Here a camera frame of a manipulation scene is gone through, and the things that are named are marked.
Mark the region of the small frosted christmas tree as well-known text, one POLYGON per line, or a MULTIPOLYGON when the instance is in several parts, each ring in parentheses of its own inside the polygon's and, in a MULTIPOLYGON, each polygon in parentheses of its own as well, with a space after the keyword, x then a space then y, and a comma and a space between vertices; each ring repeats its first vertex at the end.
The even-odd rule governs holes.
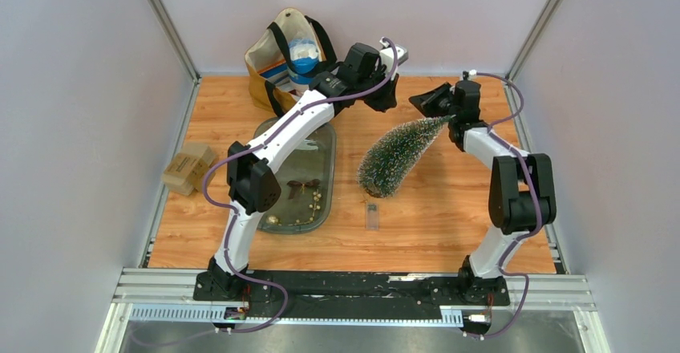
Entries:
POLYGON ((366 152, 357 170, 357 182, 367 195, 395 195, 409 172, 432 146, 453 115, 425 117, 393 127, 366 152))

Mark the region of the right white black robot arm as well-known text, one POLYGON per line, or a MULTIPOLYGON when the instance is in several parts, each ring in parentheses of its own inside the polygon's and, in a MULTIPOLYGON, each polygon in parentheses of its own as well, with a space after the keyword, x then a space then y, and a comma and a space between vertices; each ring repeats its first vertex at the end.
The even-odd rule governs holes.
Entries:
POLYGON ((409 99, 425 117, 450 116, 451 142, 491 171, 492 224, 477 249, 464 259, 455 284, 467 304, 499 298, 507 288, 505 268, 515 252, 557 215, 550 157, 521 150, 498 136, 480 117, 480 99, 480 84, 469 79, 444 83, 409 99))

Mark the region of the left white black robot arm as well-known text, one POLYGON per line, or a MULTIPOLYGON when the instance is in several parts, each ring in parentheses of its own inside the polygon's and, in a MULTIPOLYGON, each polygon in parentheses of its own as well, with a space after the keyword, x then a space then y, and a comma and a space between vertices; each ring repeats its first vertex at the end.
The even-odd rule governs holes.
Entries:
POLYGON ((388 38, 381 44, 381 50, 354 44, 344 61, 313 77, 271 128, 247 144, 231 144, 227 158, 207 171, 210 177, 227 167, 230 201, 224 207, 232 212, 221 245, 196 277, 195 300, 235 301, 243 295, 254 235, 281 195, 276 173, 303 140, 358 99, 378 112, 395 107, 398 67, 408 51, 388 38))

